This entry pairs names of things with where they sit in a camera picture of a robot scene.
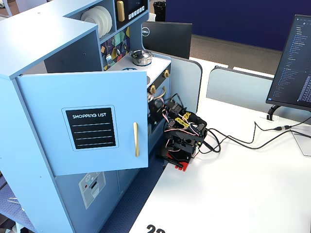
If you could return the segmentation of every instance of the open cabinet door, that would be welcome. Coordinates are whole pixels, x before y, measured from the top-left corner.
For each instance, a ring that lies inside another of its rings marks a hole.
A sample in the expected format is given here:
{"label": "open cabinet door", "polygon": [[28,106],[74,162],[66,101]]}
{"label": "open cabinet door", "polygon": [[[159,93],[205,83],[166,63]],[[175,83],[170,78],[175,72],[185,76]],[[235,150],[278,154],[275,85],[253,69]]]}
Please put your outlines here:
{"label": "open cabinet door", "polygon": [[54,176],[148,166],[146,72],[24,75],[17,84]]}

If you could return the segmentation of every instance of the computer monitor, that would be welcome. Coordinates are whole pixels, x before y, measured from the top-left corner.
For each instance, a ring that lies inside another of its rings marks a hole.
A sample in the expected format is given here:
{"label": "computer monitor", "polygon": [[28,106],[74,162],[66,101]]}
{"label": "computer monitor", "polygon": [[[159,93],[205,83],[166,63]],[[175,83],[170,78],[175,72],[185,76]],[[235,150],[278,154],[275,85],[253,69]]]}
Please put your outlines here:
{"label": "computer monitor", "polygon": [[142,42],[147,50],[189,59],[192,23],[144,22]]}
{"label": "computer monitor", "polygon": [[311,16],[295,16],[266,103],[311,111]]}

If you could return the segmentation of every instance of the blue mat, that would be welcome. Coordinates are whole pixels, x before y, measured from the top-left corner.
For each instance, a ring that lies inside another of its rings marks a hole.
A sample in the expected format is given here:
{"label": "blue mat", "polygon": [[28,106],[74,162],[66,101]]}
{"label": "blue mat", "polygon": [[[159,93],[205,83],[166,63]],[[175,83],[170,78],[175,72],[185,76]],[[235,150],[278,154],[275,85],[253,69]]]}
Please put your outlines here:
{"label": "blue mat", "polygon": [[[4,183],[5,179],[2,176],[0,178],[0,186],[2,186]],[[18,222],[19,224],[36,233],[34,226],[27,217],[26,213],[22,210],[20,204],[8,202],[9,198],[14,197],[15,195],[8,184],[0,190],[0,214],[10,218],[15,222]]]}
{"label": "blue mat", "polygon": [[154,154],[149,166],[134,178],[100,233],[128,233],[163,172],[163,159]]}

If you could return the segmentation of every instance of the gold knob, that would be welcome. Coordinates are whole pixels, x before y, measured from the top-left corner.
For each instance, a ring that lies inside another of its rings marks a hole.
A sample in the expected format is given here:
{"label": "gold knob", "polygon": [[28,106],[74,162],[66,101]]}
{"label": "gold knob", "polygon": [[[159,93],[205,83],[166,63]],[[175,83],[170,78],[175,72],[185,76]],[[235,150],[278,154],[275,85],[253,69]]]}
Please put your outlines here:
{"label": "gold knob", "polygon": [[134,122],[134,142],[135,142],[135,156],[139,156],[139,142],[138,142],[138,124]]}
{"label": "gold knob", "polygon": [[169,77],[170,77],[170,72],[169,72],[168,69],[166,69],[166,70],[164,71],[163,77],[164,77],[164,78],[169,78]]}
{"label": "gold knob", "polygon": [[150,94],[155,94],[156,93],[156,86],[152,85],[149,89]]}

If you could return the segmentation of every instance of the black trash can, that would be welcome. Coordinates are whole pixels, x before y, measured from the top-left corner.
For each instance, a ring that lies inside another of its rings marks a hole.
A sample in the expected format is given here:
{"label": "black trash can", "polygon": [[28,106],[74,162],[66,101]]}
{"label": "black trash can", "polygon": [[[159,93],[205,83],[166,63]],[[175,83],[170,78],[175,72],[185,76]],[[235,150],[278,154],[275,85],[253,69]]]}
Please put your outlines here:
{"label": "black trash can", "polygon": [[165,22],[165,11],[166,11],[166,2],[164,1],[155,1],[155,20],[156,22]]}

